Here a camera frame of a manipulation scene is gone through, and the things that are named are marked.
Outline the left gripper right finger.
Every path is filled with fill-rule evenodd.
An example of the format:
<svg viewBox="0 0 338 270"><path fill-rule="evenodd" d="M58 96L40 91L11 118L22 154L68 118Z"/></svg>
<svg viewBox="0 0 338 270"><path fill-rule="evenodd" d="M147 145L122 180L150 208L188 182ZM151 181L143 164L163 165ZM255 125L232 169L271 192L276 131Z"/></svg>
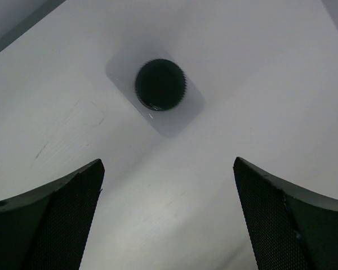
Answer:
<svg viewBox="0 0 338 270"><path fill-rule="evenodd" d="M233 165L258 269L338 269L338 200L237 157Z"/></svg>

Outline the clear bottle black cap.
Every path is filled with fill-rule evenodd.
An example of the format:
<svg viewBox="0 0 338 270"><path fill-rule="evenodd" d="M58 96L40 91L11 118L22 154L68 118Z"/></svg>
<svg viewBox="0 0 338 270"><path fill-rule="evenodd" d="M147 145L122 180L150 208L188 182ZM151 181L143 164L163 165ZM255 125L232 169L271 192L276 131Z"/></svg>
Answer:
<svg viewBox="0 0 338 270"><path fill-rule="evenodd" d="M162 47L122 48L107 62L106 75L164 137L179 134L204 109L200 90Z"/></svg>

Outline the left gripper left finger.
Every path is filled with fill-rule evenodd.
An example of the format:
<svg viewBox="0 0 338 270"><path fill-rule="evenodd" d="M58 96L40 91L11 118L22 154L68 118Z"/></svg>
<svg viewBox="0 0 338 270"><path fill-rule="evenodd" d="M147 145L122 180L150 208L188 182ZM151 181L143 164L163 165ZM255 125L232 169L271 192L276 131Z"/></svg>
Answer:
<svg viewBox="0 0 338 270"><path fill-rule="evenodd" d="M105 169L96 159L0 201L0 269L79 269Z"/></svg>

